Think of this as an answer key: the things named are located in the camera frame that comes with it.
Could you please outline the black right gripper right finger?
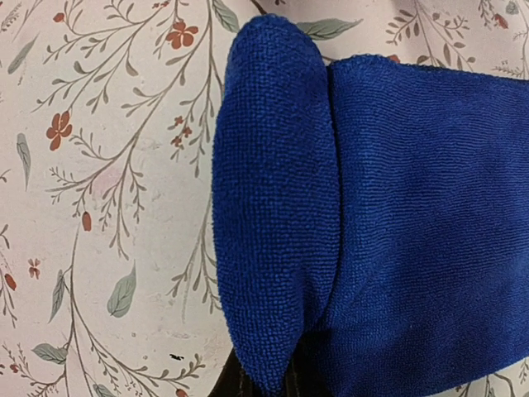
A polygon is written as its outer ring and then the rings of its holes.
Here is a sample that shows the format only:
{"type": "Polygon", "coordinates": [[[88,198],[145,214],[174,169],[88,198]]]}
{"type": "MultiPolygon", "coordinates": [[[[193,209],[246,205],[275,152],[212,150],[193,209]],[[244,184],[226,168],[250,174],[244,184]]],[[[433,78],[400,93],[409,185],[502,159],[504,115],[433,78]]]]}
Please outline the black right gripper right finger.
{"type": "Polygon", "coordinates": [[[316,366],[315,352],[317,332],[305,333],[296,346],[284,375],[282,396],[332,397],[323,376],[316,366]]]}

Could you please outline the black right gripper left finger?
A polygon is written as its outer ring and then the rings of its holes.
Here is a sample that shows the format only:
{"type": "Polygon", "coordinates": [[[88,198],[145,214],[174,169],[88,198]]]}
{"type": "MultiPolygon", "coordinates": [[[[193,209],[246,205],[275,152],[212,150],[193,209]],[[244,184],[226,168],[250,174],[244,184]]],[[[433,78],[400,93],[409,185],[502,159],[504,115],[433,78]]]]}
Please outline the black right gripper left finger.
{"type": "Polygon", "coordinates": [[[243,369],[236,353],[231,351],[208,397],[262,397],[258,386],[243,369]]]}

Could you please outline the blue towel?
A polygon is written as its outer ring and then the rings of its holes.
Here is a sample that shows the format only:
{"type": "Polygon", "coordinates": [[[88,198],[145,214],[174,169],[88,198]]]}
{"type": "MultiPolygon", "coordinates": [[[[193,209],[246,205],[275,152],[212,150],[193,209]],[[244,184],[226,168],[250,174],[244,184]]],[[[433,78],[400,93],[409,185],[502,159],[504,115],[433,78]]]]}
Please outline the blue towel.
{"type": "Polygon", "coordinates": [[[428,396],[528,355],[528,84],[357,55],[289,20],[232,43],[212,158],[222,309],[253,383],[428,396]]]}

